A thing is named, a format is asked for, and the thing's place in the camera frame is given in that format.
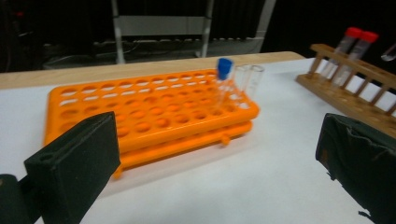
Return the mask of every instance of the test tube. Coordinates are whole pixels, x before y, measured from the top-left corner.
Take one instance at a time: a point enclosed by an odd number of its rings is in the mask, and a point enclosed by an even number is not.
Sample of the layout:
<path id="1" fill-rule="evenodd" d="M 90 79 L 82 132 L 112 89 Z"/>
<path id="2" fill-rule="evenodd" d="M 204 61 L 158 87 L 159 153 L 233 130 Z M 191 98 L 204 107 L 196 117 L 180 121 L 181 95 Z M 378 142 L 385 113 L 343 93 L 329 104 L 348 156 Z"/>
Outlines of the test tube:
<path id="1" fill-rule="evenodd" d="M 233 70 L 233 75 L 231 80 L 233 81 L 233 85 L 235 86 L 234 93 L 237 94 L 238 98 L 242 98 L 241 92 L 244 90 L 244 87 L 247 85 L 247 73 L 250 69 L 250 65 L 242 64 L 237 65 Z"/>
<path id="2" fill-rule="evenodd" d="M 383 55 L 381 55 L 381 59 L 385 62 L 390 62 L 396 58 L 396 43 L 392 45 Z"/>
<path id="3" fill-rule="evenodd" d="M 360 59 L 366 52 L 366 50 L 370 47 L 370 45 L 374 43 L 377 39 L 378 34 L 375 34 L 373 32 L 366 31 L 361 33 L 361 39 L 355 45 L 353 50 L 349 53 L 348 59 L 350 61 L 357 61 L 358 59 Z M 350 75 L 351 70 L 351 67 L 343 65 L 332 79 L 332 84 L 334 85 L 334 87 L 340 87 L 344 85 L 345 81 Z"/>
<path id="4" fill-rule="evenodd" d="M 245 82 L 245 87 L 243 92 L 250 100 L 254 99 L 257 87 L 262 80 L 262 74 L 264 73 L 264 68 L 259 65 L 251 65 L 247 71 L 247 81 Z"/>
<path id="5" fill-rule="evenodd" d="M 356 27 L 349 27 L 346 29 L 344 37 L 341 39 L 340 43 L 338 44 L 337 48 L 335 48 L 334 53 L 346 53 L 352 44 L 355 42 L 356 38 L 361 36 L 362 30 Z M 330 59 L 327 61 L 326 65 L 324 66 L 323 70 L 320 72 L 321 79 L 328 78 L 329 74 L 335 68 L 338 62 L 334 59 Z"/>
<path id="6" fill-rule="evenodd" d="M 229 89 L 229 79 L 228 76 L 233 68 L 233 61 L 227 58 L 220 58 L 218 60 L 218 88 L 219 88 L 219 99 L 218 99 L 218 107 L 224 101 L 224 97 L 226 92 Z"/>

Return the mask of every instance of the test tube rack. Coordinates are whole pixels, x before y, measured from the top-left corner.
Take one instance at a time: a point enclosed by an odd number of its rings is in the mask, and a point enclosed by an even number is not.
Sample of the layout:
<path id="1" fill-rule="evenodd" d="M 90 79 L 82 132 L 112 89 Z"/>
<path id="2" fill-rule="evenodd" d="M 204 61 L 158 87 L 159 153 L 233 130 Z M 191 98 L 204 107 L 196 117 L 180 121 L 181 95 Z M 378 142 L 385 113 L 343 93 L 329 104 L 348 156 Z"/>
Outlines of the test tube rack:
<path id="1" fill-rule="evenodd" d="M 45 145 L 90 116 L 114 111 L 124 169 L 221 142 L 251 130 L 260 109 L 230 81 L 219 104 L 217 70 L 57 87 L 49 93 Z"/>
<path id="2" fill-rule="evenodd" d="M 392 116 L 396 109 L 396 101 L 388 110 L 383 110 L 376 106 L 377 102 L 390 89 L 396 90 L 396 76 L 381 68 L 366 63 L 361 60 L 350 61 L 345 54 L 335 54 L 334 49 L 323 44 L 314 44 L 311 49 L 317 53 L 307 74 L 299 75 L 296 81 L 312 91 L 315 95 L 334 106 L 344 114 L 353 119 L 358 119 L 372 127 L 396 137 L 396 118 Z M 318 66 L 325 58 L 334 59 L 338 62 L 338 68 L 345 64 L 352 68 L 346 82 L 340 87 L 332 86 L 332 77 L 323 81 L 317 73 Z M 361 74 L 363 82 L 355 92 L 347 90 L 347 85 L 357 74 Z M 379 91 L 371 101 L 361 98 L 361 93 L 368 84 L 376 81 L 380 85 Z"/>

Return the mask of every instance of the red-capped test tube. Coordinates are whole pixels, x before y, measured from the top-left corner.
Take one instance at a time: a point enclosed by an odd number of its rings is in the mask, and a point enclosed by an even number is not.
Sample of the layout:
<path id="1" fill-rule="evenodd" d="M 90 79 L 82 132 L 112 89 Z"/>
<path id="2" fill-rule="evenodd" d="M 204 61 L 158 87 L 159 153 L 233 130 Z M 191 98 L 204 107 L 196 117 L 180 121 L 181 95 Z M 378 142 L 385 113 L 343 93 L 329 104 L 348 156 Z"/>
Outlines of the red-capped test tube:
<path id="1" fill-rule="evenodd" d="M 350 61 L 357 61 L 358 59 L 360 59 L 363 56 L 363 54 L 366 52 L 366 50 L 370 47 L 370 45 L 374 43 L 377 39 L 378 39 L 378 34 L 376 33 L 368 32 L 368 31 L 361 33 L 361 39 L 355 45 L 353 50 L 350 51 L 348 59 Z M 344 85 L 351 71 L 352 71 L 351 67 L 347 65 L 343 65 L 334 75 L 334 78 L 332 79 L 332 84 L 335 87 L 340 87 Z"/>
<path id="2" fill-rule="evenodd" d="M 347 28 L 344 37 L 341 39 L 337 48 L 335 48 L 334 53 L 346 53 L 355 42 L 356 38 L 359 38 L 361 36 L 361 32 L 362 30 L 356 27 Z M 326 65 L 320 73 L 320 76 L 323 78 L 328 78 L 329 74 L 332 72 L 335 66 L 337 66 L 337 64 L 338 62 L 334 59 L 330 59 L 329 61 L 327 61 Z"/>

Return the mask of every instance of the blue cap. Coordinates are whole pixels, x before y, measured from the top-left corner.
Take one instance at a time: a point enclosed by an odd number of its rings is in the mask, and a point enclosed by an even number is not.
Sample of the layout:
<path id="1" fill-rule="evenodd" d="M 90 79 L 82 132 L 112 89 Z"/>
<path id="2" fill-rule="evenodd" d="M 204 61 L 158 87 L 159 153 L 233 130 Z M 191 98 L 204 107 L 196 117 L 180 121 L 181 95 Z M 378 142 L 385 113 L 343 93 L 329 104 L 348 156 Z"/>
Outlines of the blue cap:
<path id="1" fill-rule="evenodd" d="M 218 79 L 220 80 L 227 79 L 232 67 L 233 67 L 233 61 L 226 58 L 220 58 L 218 60 Z"/>

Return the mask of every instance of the blue-capped test tube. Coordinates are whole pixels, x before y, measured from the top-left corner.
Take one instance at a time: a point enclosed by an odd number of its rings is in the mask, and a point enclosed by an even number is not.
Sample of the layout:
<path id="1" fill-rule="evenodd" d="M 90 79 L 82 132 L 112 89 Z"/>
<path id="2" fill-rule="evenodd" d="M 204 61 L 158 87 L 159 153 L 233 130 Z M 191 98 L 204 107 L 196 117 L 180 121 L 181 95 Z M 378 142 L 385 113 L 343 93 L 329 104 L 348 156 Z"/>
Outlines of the blue-capped test tube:
<path id="1" fill-rule="evenodd" d="M 219 99 L 218 105 L 224 101 L 224 97 L 229 88 L 228 76 L 233 68 L 233 61 L 227 58 L 220 58 L 218 60 L 218 85 L 219 85 Z"/>
<path id="2" fill-rule="evenodd" d="M 355 47 L 353 47 L 353 50 L 350 51 L 348 59 L 352 62 L 360 59 L 366 52 L 366 50 L 370 47 L 370 45 L 374 43 L 377 39 L 378 34 L 376 33 L 368 31 L 361 33 L 361 39 L 358 43 L 356 43 Z M 332 85 L 334 87 L 343 86 L 351 71 L 352 68 L 344 64 L 334 75 L 332 79 Z"/>
<path id="3" fill-rule="evenodd" d="M 344 37 L 341 39 L 340 43 L 338 44 L 337 48 L 335 48 L 334 53 L 346 53 L 352 44 L 355 42 L 356 38 L 361 36 L 362 30 L 356 27 L 349 27 L 346 29 Z M 327 61 L 326 65 L 324 66 L 323 70 L 320 72 L 320 77 L 322 79 L 328 78 L 329 74 L 332 70 L 338 65 L 338 62 L 334 59 L 330 59 Z"/>

